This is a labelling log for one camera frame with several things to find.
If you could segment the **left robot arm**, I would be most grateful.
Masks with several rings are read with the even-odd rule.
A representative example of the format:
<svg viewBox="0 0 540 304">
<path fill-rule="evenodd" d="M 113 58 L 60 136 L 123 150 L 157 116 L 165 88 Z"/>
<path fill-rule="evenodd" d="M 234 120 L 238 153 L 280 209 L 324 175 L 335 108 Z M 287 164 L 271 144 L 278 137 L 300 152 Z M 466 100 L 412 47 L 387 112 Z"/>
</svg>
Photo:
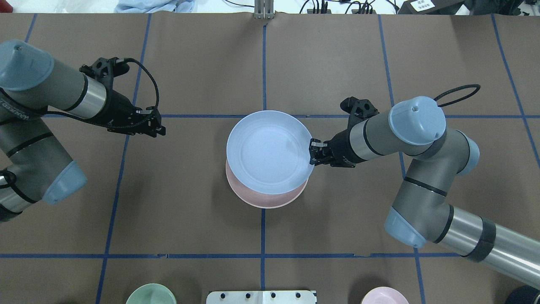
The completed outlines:
<svg viewBox="0 0 540 304">
<path fill-rule="evenodd" d="M 21 40 L 1 44 L 1 150 L 11 165 L 1 171 L 1 222 L 44 201 L 57 204 L 87 178 L 43 121 L 60 115 L 133 136 L 164 136 L 158 104 L 141 109 L 116 92 L 114 79 L 134 58 L 98 58 L 78 70 Z"/>
</svg>

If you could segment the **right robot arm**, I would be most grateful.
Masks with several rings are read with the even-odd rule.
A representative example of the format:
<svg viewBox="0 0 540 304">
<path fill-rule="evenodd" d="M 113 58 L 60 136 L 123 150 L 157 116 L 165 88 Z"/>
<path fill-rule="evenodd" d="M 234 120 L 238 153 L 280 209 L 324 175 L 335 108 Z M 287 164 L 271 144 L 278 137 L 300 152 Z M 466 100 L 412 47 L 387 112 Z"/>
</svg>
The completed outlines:
<svg viewBox="0 0 540 304">
<path fill-rule="evenodd" d="M 539 242 L 446 202 L 458 175 L 480 159 L 478 145 L 447 126 L 436 100 L 419 96 L 380 113 L 369 100 L 346 98 L 347 129 L 329 141 L 309 142 L 310 163 L 353 168 L 401 152 L 412 158 L 384 223 L 411 247 L 439 244 L 474 263 L 539 288 Z"/>
</svg>

